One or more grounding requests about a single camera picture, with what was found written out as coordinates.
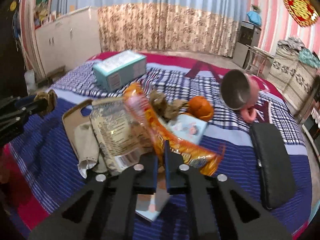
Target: cabinet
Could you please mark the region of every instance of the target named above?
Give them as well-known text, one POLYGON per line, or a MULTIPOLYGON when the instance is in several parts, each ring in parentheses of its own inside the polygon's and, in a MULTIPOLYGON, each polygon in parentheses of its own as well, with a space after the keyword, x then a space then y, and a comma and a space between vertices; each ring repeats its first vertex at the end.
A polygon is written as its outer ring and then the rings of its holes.
POLYGON ((74 69, 101 52, 97 9, 82 8, 36 29, 36 41, 46 75, 61 66, 74 69))

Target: heart-shaped decoration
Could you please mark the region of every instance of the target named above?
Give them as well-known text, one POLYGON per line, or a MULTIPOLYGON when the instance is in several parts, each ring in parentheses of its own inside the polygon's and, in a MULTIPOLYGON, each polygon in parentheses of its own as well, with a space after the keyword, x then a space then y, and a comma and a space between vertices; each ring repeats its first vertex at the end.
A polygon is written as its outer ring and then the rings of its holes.
POLYGON ((319 16, 309 0, 283 0, 283 2, 300 26, 306 27, 317 22, 319 16))

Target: screw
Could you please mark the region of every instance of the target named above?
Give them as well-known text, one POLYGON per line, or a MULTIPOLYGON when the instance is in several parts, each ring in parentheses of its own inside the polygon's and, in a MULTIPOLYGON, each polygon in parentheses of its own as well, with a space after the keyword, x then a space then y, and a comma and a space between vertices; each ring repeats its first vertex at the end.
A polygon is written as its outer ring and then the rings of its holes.
POLYGON ((224 174, 219 174, 217 176, 217 179, 218 179, 218 181, 224 182, 224 181, 226 181, 228 179, 228 177, 226 175, 224 175, 224 174))
POLYGON ((187 171, 187 170, 189 170, 189 165, 187 165, 187 164, 181 164, 180 166, 179 166, 179 170, 181 170, 181 171, 187 171))
POLYGON ((104 175, 104 174, 98 174, 97 176, 96 176, 96 181, 98 181, 98 182, 103 182, 103 181, 105 181, 107 179, 107 177, 104 175))
POLYGON ((138 163, 138 164, 134 165, 133 168, 135 171, 142 171, 144 169, 144 166, 143 166, 143 164, 138 163))

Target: brown crumpled object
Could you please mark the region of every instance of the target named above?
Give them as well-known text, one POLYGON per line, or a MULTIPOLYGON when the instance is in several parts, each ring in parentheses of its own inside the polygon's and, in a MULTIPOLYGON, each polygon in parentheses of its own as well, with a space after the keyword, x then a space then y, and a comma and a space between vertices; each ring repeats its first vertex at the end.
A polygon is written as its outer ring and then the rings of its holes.
POLYGON ((162 92, 158 93, 156 89, 151 91, 149 103, 152 105, 157 115, 162 117, 166 122, 177 118, 180 110, 188 107, 188 102, 181 99, 173 100, 172 104, 167 103, 165 94, 162 92))
POLYGON ((58 96, 53 89, 51 89, 48 93, 42 91, 37 93, 35 99, 33 99, 34 102, 43 98, 48 101, 47 108, 44 111, 38 113, 38 115, 41 118, 43 118, 46 114, 51 113, 54 110, 54 108, 57 105, 57 97, 58 96))

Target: striped wallpaper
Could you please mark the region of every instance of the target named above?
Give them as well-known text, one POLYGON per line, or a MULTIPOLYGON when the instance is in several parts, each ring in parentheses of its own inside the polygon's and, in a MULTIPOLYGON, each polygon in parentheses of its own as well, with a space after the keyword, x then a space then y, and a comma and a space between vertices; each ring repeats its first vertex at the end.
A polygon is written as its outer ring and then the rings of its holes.
POLYGON ((248 10, 251 4, 261 8, 261 37, 259 48, 275 54, 278 40, 290 36, 299 37, 305 46, 320 54, 320 20, 309 27, 300 27, 284 6, 283 0, 248 0, 248 10))

